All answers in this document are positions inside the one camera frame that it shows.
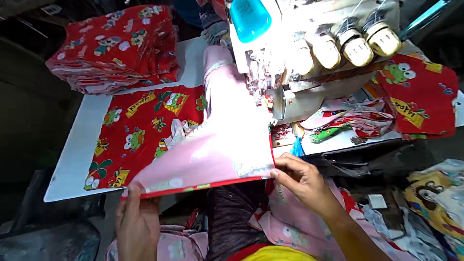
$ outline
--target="cartoon print fabric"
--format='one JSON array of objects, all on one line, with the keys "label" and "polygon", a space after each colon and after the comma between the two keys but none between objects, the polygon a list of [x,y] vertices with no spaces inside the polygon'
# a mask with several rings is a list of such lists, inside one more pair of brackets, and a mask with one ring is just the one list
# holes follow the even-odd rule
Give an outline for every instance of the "cartoon print fabric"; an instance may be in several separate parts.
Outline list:
[{"label": "cartoon print fabric", "polygon": [[127,186],[168,150],[166,139],[171,136],[173,119],[196,125],[203,122],[203,112],[195,102],[203,93],[203,86],[176,86],[115,95],[102,119],[84,189]]},{"label": "cartoon print fabric", "polygon": [[71,23],[45,63],[71,89],[112,94],[177,81],[177,33],[166,6],[143,5]]},{"label": "cartoon print fabric", "polygon": [[452,69],[396,54],[375,81],[404,138],[438,138],[456,132],[453,100],[459,87]]},{"label": "cartoon print fabric", "polygon": [[424,171],[413,172],[404,191],[413,212],[445,236],[459,260],[464,260],[463,205],[464,162],[447,159]]}]

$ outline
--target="folded red fabric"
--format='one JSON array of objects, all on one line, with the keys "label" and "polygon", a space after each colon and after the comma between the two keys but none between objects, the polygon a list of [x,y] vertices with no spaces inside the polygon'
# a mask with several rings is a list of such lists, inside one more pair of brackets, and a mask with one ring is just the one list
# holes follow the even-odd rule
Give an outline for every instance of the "folded red fabric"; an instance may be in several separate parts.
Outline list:
[{"label": "folded red fabric", "polygon": [[459,86],[452,69],[396,54],[378,72],[377,81],[404,138],[440,138],[456,132]]},{"label": "folded red fabric", "polygon": [[177,81],[177,32],[166,6],[143,5],[71,23],[45,63],[84,94]]}]

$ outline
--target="red fabric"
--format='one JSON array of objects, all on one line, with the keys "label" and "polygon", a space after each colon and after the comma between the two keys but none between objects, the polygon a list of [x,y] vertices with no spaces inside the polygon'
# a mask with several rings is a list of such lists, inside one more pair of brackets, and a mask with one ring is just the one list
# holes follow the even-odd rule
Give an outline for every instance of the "red fabric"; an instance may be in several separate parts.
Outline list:
[{"label": "red fabric", "polygon": [[103,119],[84,188],[127,186],[140,170],[168,150],[164,139],[171,135],[173,119],[202,123],[203,111],[197,105],[202,95],[203,86],[115,95]]},{"label": "red fabric", "polygon": [[76,91],[110,94],[177,81],[176,41],[168,7],[135,6],[69,24],[45,64]]},{"label": "red fabric", "polygon": [[251,254],[254,254],[256,251],[262,249],[263,247],[267,247],[267,246],[272,246],[272,244],[271,243],[260,243],[260,244],[251,245],[233,254],[231,257],[227,259],[227,261],[240,261],[244,259],[245,257]]},{"label": "red fabric", "polygon": [[459,87],[452,69],[396,54],[377,79],[403,135],[430,134],[428,138],[435,138],[456,132],[452,102]]},{"label": "red fabric", "polygon": [[341,190],[340,193],[343,197],[343,201],[345,202],[345,210],[348,214],[351,212],[352,209],[364,213],[361,209],[359,209],[358,203],[354,201],[354,198],[350,194],[348,194],[348,192]]}]

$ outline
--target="yellow label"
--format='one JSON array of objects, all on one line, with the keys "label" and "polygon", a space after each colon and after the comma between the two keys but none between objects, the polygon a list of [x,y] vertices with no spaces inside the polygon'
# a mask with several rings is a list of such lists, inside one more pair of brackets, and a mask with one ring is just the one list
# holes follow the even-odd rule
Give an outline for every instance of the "yellow label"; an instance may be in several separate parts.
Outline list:
[{"label": "yellow label", "polygon": [[156,99],[156,95],[152,91],[149,92],[147,96],[141,98],[136,103],[132,104],[129,108],[127,108],[126,116],[130,118],[132,115],[135,114],[140,105],[151,102],[154,99]]},{"label": "yellow label", "polygon": [[441,73],[441,70],[443,69],[443,65],[441,64],[426,63],[426,62],[424,63],[426,64],[425,69],[432,71],[432,72]]},{"label": "yellow label", "polygon": [[414,126],[420,129],[424,118],[418,114],[417,112],[413,112],[411,108],[409,108],[408,104],[406,104],[402,100],[398,100],[395,98],[390,98],[393,105],[395,106],[396,110],[405,117],[405,120],[412,123]]},{"label": "yellow label", "polygon": [[102,143],[102,140],[100,138],[97,139],[97,146],[95,148],[95,156],[98,157],[100,154],[102,154],[105,150],[108,149],[108,142]]},{"label": "yellow label", "polygon": [[193,120],[187,120],[187,126],[198,126],[199,124],[194,122]]},{"label": "yellow label", "polygon": [[129,170],[120,170],[116,176],[116,181],[113,184],[110,184],[111,188],[119,188],[126,181],[127,175],[129,175]]}]

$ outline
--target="person's leg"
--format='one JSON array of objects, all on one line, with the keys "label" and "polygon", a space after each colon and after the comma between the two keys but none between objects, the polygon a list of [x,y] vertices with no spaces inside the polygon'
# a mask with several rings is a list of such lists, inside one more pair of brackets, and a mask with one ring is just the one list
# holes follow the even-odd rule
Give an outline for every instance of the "person's leg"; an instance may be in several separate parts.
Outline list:
[{"label": "person's leg", "polygon": [[267,200],[264,183],[257,180],[210,189],[207,261],[226,260],[250,245],[269,243],[263,231],[248,226],[259,203]]}]

